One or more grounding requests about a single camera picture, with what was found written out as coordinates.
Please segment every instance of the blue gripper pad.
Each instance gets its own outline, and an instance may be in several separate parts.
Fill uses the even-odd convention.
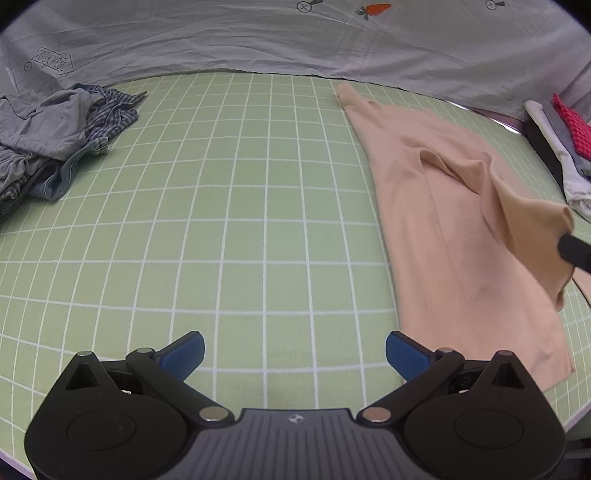
[[[184,381],[205,356],[205,340],[199,332],[189,332],[156,352],[158,364],[178,380]]]
[[[408,382],[434,364],[436,356],[403,333],[392,332],[386,338],[386,359]]]

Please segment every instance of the denim fabric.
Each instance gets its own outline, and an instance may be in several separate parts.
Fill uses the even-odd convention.
[[[76,168],[80,160],[86,155],[99,155],[107,152],[109,139],[107,137],[95,138],[84,147],[74,153],[47,179],[35,184],[29,191],[29,195],[47,200],[57,200],[64,196],[70,183],[76,175]]]

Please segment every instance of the white cloth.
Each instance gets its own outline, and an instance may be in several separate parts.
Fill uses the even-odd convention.
[[[524,103],[525,110],[538,126],[562,165],[564,195],[569,206],[591,222],[591,181],[579,175],[573,157],[567,152],[548,122],[542,105],[534,100]]]
[[[389,2],[366,21],[373,2],[360,0],[39,0],[0,53],[17,92],[235,69],[401,87],[516,118],[526,99],[558,92],[591,116],[591,35],[552,0]]]

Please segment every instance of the plaid shirt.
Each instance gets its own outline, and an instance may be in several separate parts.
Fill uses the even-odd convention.
[[[111,140],[123,129],[138,119],[138,111],[134,106],[144,98],[148,92],[130,95],[114,88],[99,85],[83,85],[76,83],[72,89],[82,88],[90,93],[98,93],[103,97],[96,102],[86,117],[86,139],[88,141],[99,137]]]

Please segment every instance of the metal screw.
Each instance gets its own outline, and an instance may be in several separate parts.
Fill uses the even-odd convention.
[[[362,415],[365,420],[371,421],[373,423],[382,423],[389,420],[392,416],[392,413],[387,408],[369,407],[363,411]]]
[[[205,407],[199,411],[199,416],[205,421],[222,421],[227,418],[229,412],[224,407]]]

